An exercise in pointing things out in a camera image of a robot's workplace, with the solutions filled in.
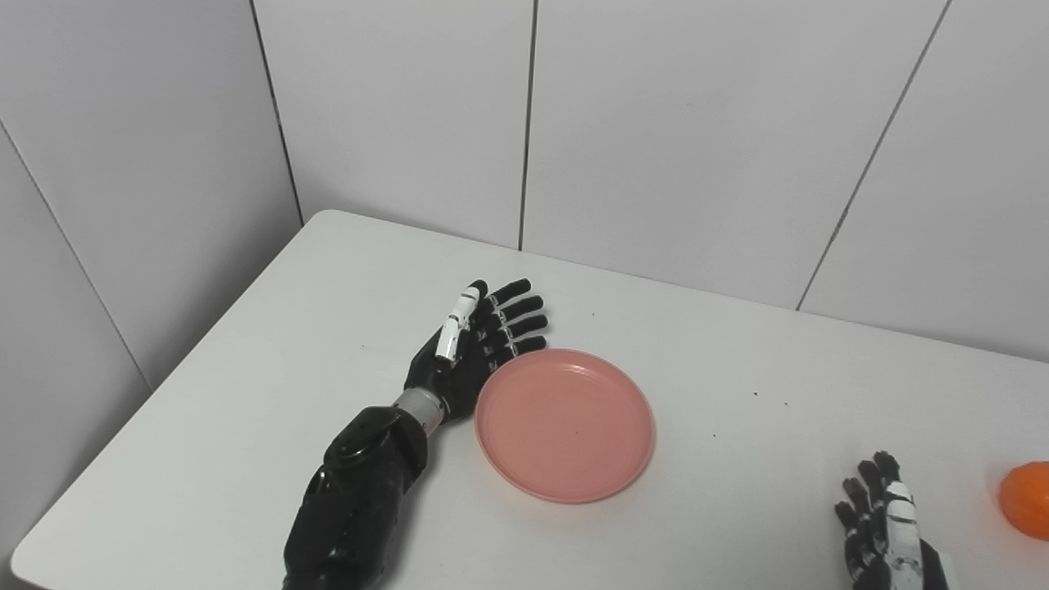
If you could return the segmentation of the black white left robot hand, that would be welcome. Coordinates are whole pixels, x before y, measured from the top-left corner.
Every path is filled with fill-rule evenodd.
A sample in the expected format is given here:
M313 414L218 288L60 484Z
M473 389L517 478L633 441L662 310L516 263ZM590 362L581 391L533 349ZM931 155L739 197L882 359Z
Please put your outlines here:
M471 415L496 370L547 347L544 301L528 279L488 290L468 285L410 362L405 392L418 391L441 410L443 422Z

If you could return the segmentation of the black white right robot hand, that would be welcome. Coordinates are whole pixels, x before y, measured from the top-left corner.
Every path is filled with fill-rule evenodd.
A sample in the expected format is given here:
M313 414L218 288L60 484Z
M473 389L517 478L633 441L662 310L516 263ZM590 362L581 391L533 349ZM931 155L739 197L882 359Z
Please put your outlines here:
M915 499L895 456L880 451L845 478L834 512L853 589L952 589L951 567L922 538Z

